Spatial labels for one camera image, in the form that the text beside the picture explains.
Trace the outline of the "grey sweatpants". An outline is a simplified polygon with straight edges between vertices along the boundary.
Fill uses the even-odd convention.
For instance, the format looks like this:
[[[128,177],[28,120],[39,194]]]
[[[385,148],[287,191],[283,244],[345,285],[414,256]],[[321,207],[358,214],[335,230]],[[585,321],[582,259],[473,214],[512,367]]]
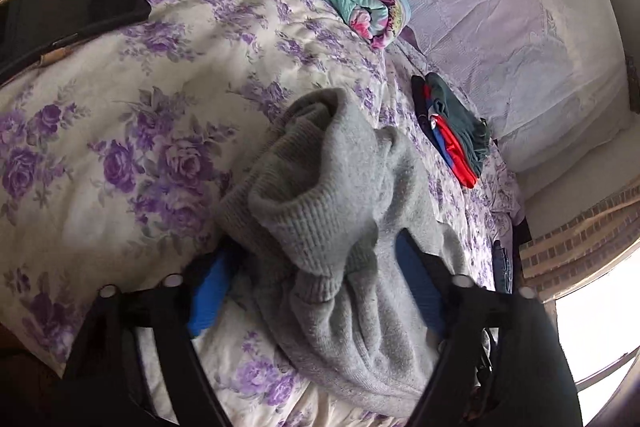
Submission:
[[[405,135],[372,127],[343,89],[310,92],[271,126],[215,220],[248,251],[258,310],[299,373],[356,407],[411,414],[438,354],[396,236],[408,231],[452,272],[472,263]]]

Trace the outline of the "dark blue jeans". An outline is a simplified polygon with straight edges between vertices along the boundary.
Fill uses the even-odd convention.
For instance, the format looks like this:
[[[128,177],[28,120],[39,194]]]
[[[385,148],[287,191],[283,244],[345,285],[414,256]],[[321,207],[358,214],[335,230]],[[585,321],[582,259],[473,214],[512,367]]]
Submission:
[[[513,291],[513,257],[508,248],[503,247],[499,239],[492,244],[492,273],[496,291],[511,294]]]

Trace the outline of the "striped beige curtain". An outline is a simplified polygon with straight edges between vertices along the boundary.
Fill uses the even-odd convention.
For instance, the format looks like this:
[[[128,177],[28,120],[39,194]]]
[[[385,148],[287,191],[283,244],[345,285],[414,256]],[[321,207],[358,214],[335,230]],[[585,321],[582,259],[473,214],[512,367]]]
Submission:
[[[639,180],[520,248],[524,284],[559,298],[611,268],[639,239]]]

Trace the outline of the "purple floral bedspread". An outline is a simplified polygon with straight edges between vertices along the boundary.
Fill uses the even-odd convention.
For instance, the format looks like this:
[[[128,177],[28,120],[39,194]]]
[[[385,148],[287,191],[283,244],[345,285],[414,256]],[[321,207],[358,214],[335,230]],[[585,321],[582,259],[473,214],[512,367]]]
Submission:
[[[410,91],[423,55],[371,49],[323,0],[148,1],[146,22],[1,91],[2,358],[30,381],[61,376],[98,289],[152,286],[212,247],[214,206],[243,156],[296,98],[333,86],[413,142],[437,218],[492,286],[518,186],[493,150],[465,190],[424,138]]]

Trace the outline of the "stack of folded clothes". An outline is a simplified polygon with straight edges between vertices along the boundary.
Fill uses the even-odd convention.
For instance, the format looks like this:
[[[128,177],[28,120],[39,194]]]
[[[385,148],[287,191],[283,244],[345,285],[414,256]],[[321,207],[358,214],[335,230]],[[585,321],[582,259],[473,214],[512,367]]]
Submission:
[[[490,133],[436,74],[413,75],[410,81],[414,115],[458,182],[473,188],[489,155]]]

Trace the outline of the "lavender lace headboard cover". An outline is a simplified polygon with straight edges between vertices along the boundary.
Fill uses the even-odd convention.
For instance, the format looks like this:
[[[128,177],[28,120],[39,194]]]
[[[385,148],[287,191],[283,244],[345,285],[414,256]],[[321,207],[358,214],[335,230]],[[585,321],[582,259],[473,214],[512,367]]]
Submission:
[[[409,3],[416,45],[472,98],[521,176],[559,176],[629,119],[610,0]]]

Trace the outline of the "black smartphone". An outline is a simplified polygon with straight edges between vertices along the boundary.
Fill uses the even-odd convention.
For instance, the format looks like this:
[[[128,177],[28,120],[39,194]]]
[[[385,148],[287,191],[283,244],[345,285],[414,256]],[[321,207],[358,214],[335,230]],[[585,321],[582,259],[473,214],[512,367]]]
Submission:
[[[144,22],[146,0],[10,0],[1,5],[1,82],[40,57],[79,41]]]

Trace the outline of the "window frame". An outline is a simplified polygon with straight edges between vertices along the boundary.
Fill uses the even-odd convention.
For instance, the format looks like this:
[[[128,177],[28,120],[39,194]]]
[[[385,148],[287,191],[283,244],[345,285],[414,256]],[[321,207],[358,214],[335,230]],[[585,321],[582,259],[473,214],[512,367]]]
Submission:
[[[603,369],[599,369],[596,373],[589,375],[586,378],[581,379],[580,381],[576,381],[576,390],[578,392],[582,392],[585,389],[597,384],[602,379],[612,375],[617,372],[621,367],[625,366],[628,362],[634,361],[636,356],[638,355],[639,348],[634,348],[616,361],[610,363],[609,365],[603,367]]]

